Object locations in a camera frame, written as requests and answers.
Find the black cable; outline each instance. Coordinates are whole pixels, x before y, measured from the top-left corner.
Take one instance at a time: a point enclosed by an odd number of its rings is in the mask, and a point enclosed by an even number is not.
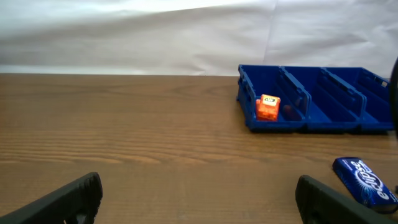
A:
[[[394,68],[392,68],[391,79],[390,79],[390,108],[391,108],[391,116],[392,122],[394,123],[394,127],[396,130],[396,136],[398,139],[398,117],[397,117],[397,88],[398,88],[398,58],[396,63],[394,64]]]

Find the blue storage container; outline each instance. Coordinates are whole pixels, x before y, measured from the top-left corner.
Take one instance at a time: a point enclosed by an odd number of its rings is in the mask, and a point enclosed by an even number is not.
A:
[[[237,100],[252,131],[294,131],[304,126],[310,95],[289,73],[278,66],[240,65]],[[262,94],[280,98],[278,121],[258,121],[256,99]]]
[[[353,85],[367,98],[362,131],[393,130],[389,105],[389,82],[364,68],[326,68]]]
[[[307,90],[312,101],[309,130],[348,131],[359,126],[366,98],[353,86],[320,67],[282,67]]]

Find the wooden table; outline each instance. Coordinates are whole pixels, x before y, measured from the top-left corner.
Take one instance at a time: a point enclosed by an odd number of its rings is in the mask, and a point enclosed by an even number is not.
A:
[[[237,77],[0,76],[0,215],[99,172],[101,223],[301,223],[308,174],[362,157],[398,184],[390,136],[253,134]]]

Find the blue soap package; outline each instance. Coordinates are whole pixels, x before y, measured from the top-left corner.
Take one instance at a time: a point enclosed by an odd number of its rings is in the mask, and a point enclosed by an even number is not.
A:
[[[360,158],[337,158],[333,170],[357,202],[379,213],[398,209],[397,197]]]

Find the white curtain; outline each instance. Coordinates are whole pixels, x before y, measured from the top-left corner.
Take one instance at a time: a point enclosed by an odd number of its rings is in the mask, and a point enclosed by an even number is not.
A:
[[[397,12],[396,0],[3,0],[0,72],[238,75],[266,63],[388,77]]]

